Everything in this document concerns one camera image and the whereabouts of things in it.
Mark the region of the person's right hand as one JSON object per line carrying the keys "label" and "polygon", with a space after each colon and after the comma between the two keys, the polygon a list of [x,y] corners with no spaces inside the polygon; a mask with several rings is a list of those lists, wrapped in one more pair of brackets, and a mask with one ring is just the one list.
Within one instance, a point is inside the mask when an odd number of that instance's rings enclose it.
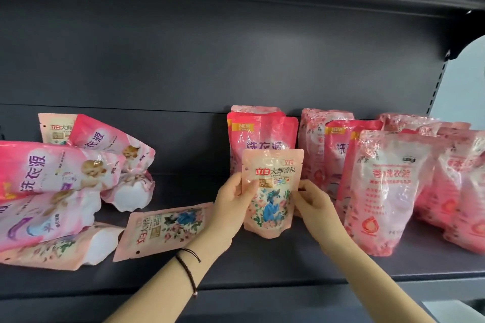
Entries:
{"label": "person's right hand", "polygon": [[325,253],[331,253],[351,242],[329,195],[322,190],[319,201],[305,201],[297,192],[292,199],[303,222]]}

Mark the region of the person's left hand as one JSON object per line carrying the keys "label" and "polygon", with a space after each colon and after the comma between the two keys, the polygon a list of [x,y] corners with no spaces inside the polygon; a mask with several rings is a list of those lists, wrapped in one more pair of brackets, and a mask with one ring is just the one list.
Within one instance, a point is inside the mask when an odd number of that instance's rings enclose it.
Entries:
{"label": "person's left hand", "polygon": [[230,247],[251,204],[243,204],[243,181],[241,172],[232,174],[215,198],[213,213],[204,229],[215,253],[221,254]]}

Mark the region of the pale pink floral pouch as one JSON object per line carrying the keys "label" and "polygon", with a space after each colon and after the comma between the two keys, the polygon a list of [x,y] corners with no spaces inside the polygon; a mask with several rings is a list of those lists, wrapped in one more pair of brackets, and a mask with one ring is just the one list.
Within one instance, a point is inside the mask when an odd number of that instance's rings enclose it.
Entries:
{"label": "pale pink floral pouch", "polygon": [[76,271],[83,265],[104,261],[118,246],[123,227],[94,222],[76,235],[44,241],[0,253],[0,263],[61,271]]}
{"label": "pale pink floral pouch", "polygon": [[149,212],[132,212],[113,262],[138,259],[185,247],[204,229],[213,202]]}
{"label": "pale pink floral pouch", "polygon": [[258,184],[244,219],[244,228],[265,239],[278,238],[292,226],[304,151],[302,149],[246,149],[242,156],[242,184]]}
{"label": "pale pink floral pouch", "polygon": [[42,142],[65,145],[73,129],[76,114],[39,113]]}

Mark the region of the pink white detergent pouch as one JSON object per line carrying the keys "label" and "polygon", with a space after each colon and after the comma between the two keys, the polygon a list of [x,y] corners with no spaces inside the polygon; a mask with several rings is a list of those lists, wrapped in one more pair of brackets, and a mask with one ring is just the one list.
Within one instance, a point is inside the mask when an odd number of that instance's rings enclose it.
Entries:
{"label": "pink white detergent pouch", "polygon": [[104,191],[118,184],[120,154],[38,142],[0,141],[0,200],[68,190]]}
{"label": "pink white detergent pouch", "polygon": [[123,155],[124,172],[143,173],[155,160],[155,149],[140,140],[84,114],[78,114],[68,138],[70,146]]}
{"label": "pink white detergent pouch", "polygon": [[148,171],[123,173],[119,183],[112,189],[102,191],[100,198],[120,212],[133,212],[145,208],[150,203],[155,184]]}
{"label": "pink white detergent pouch", "polygon": [[64,190],[0,203],[0,252],[78,234],[94,223],[99,191]]}

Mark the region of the group of translucent pink pouches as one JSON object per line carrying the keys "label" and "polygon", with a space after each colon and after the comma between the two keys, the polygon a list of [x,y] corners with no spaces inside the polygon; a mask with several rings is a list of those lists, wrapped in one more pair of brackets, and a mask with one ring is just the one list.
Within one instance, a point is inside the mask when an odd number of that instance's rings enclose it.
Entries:
{"label": "group of translucent pink pouches", "polygon": [[338,224],[368,255],[390,256],[417,211],[446,228],[460,201],[465,173],[485,159],[485,130],[438,125],[421,129],[355,127],[335,210]]}

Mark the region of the person's right forearm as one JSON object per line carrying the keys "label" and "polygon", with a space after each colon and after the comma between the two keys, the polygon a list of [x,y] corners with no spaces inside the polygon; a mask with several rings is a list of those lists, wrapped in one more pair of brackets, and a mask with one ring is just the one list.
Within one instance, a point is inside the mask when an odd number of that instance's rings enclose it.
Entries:
{"label": "person's right forearm", "polygon": [[435,323],[346,233],[324,234],[318,242],[374,323]]}

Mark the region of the person's left forearm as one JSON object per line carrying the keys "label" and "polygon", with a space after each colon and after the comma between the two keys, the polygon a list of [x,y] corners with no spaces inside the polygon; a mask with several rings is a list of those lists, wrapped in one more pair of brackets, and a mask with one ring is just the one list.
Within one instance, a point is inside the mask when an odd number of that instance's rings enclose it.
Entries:
{"label": "person's left forearm", "polygon": [[104,323],[175,323],[222,253],[210,248],[203,230]]}

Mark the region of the bright pink detergent pouch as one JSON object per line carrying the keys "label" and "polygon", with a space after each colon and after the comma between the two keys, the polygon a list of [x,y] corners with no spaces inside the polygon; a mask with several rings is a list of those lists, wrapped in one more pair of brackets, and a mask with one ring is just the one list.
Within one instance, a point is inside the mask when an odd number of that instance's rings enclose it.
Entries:
{"label": "bright pink detergent pouch", "polygon": [[342,181],[343,167],[352,133],[362,129],[381,130],[379,120],[340,119],[325,125],[324,132],[324,187],[335,201]]}
{"label": "bright pink detergent pouch", "polygon": [[298,128],[298,118],[288,117],[283,112],[228,113],[230,174],[241,172],[246,149],[295,149]]}
{"label": "bright pink detergent pouch", "polygon": [[282,110],[274,106],[233,105],[231,107],[230,112],[264,115],[264,114],[281,113]]}

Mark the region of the dark grey metal shelf unit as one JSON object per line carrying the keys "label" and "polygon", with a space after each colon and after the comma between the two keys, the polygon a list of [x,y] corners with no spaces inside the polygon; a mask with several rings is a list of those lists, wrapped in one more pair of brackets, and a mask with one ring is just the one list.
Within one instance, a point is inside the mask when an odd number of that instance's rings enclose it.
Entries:
{"label": "dark grey metal shelf unit", "polygon": [[[0,0],[0,138],[39,139],[44,110],[84,113],[156,150],[150,208],[207,202],[228,175],[233,104],[429,114],[448,61],[482,36],[485,0]],[[409,226],[377,261],[409,295],[485,297],[485,257]],[[163,254],[71,273],[0,265],[0,322],[102,321]],[[321,257],[300,220],[273,240],[242,230],[184,315],[357,305]]]}

